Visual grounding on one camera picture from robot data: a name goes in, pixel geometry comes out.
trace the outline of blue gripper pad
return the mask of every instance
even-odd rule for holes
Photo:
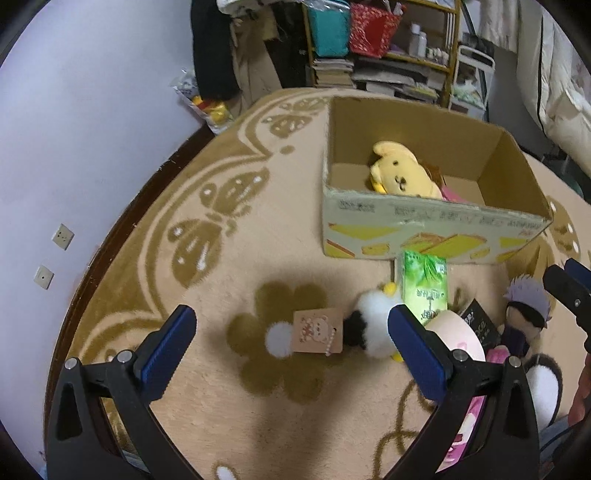
[[[179,305],[160,330],[149,333],[138,347],[134,375],[140,381],[145,404],[162,398],[196,332],[194,310]]]
[[[591,290],[591,270],[582,266],[574,258],[569,258],[564,264],[564,271],[587,290]]]
[[[406,305],[390,311],[388,333],[423,396],[441,403],[453,373],[445,344],[435,333],[425,330]]]

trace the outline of white bedding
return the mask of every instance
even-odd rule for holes
[[[519,2],[517,81],[524,104],[591,176],[591,76],[550,14],[536,0]]]

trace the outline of paper tag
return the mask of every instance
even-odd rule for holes
[[[291,349],[304,353],[341,353],[343,351],[343,312],[339,309],[300,310],[294,312]]]
[[[495,324],[476,300],[472,301],[461,317],[472,327],[485,352],[499,345],[501,336]]]

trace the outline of person's hand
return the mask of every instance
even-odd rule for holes
[[[585,368],[579,378],[579,389],[574,395],[573,406],[570,407],[569,425],[574,425],[585,418],[584,400],[591,394],[591,355],[585,359]]]

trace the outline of teal bag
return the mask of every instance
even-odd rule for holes
[[[344,0],[338,3],[349,5]],[[344,57],[349,53],[350,10],[308,9],[310,28],[319,57]]]

